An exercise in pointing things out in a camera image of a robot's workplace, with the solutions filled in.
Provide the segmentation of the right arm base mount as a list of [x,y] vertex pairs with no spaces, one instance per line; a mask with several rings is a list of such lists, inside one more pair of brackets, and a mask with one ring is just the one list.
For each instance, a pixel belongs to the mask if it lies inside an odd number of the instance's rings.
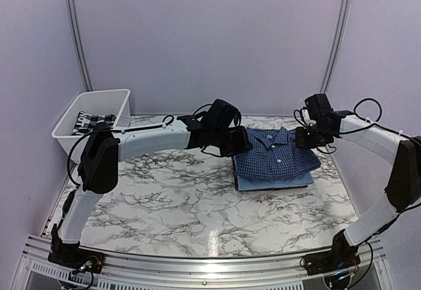
[[309,276],[334,272],[360,264],[359,246],[351,246],[344,233],[345,230],[341,230],[334,235],[329,251],[306,254],[302,257],[300,265]]

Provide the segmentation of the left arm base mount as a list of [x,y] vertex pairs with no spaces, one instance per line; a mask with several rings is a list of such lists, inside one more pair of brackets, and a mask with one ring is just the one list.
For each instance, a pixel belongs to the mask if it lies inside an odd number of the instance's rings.
[[59,237],[59,225],[54,224],[51,231],[51,248],[47,257],[48,261],[76,272],[89,268],[94,274],[101,273],[105,255],[96,251],[80,248],[80,243],[64,243]]

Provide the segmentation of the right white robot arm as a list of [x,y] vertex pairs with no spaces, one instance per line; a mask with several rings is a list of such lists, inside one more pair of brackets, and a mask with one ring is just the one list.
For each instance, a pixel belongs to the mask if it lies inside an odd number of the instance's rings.
[[331,156],[358,216],[333,236],[328,250],[304,255],[304,268],[343,267],[398,217],[420,208],[420,136],[381,125],[383,114],[371,97],[335,110],[324,93],[293,111],[299,146]]

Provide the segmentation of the dark blue checked shirt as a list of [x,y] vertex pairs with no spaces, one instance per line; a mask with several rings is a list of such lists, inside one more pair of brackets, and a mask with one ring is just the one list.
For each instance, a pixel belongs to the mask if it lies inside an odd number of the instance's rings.
[[255,180],[288,180],[312,172],[321,162],[310,149],[296,145],[295,130],[247,128],[252,149],[234,157],[238,176]]

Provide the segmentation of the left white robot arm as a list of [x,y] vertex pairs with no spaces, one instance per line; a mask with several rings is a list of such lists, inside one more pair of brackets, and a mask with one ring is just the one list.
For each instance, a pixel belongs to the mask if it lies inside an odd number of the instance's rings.
[[81,183],[65,200],[62,218],[53,226],[51,253],[69,267],[83,261],[82,230],[100,198],[118,184],[118,164],[147,153],[216,147],[221,157],[250,151],[240,111],[221,99],[198,115],[167,115],[160,124],[112,129],[104,122],[81,136],[85,143],[78,165]]

